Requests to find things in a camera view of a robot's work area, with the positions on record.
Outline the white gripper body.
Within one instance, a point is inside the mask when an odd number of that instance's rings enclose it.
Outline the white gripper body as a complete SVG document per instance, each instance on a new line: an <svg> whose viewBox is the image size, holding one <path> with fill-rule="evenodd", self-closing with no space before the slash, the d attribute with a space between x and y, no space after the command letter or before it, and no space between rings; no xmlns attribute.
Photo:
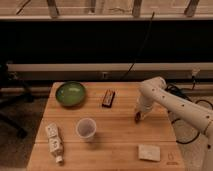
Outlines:
<svg viewBox="0 0 213 171"><path fill-rule="evenodd" d="M150 112L153 108L154 101L145 97L140 96L137 99L136 107L135 107L135 115L140 113L140 120L143 120L147 113Z"/></svg>

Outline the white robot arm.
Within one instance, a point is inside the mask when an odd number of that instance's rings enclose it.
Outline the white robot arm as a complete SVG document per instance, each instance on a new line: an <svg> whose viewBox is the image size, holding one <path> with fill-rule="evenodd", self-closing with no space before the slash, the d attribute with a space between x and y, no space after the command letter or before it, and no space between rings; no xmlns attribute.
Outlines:
<svg viewBox="0 0 213 171"><path fill-rule="evenodd" d="M157 102L205 135L208 142L201 171L213 171L213 110L168 93L166 87L162 77L142 81L136 111L145 118Z"/></svg>

